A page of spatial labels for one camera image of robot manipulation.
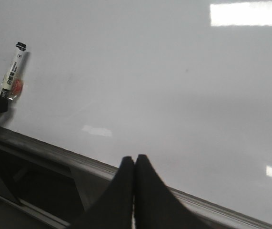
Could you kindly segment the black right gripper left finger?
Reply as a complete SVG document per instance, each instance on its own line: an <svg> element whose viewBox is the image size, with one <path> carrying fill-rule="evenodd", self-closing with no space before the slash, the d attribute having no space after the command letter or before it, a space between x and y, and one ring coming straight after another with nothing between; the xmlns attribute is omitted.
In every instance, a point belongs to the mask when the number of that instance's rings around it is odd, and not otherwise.
<svg viewBox="0 0 272 229"><path fill-rule="evenodd" d="M133 191L134 161L130 156L125 156L106 190L87 212L70 225L70 228L132 228Z"/></svg>

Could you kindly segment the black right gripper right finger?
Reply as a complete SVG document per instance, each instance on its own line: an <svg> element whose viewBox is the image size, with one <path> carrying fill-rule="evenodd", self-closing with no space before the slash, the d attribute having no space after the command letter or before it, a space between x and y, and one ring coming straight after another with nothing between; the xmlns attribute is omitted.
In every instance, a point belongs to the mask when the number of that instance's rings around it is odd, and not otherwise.
<svg viewBox="0 0 272 229"><path fill-rule="evenodd" d="M210 229L167 188L146 155L134 170L134 217L137 229Z"/></svg>

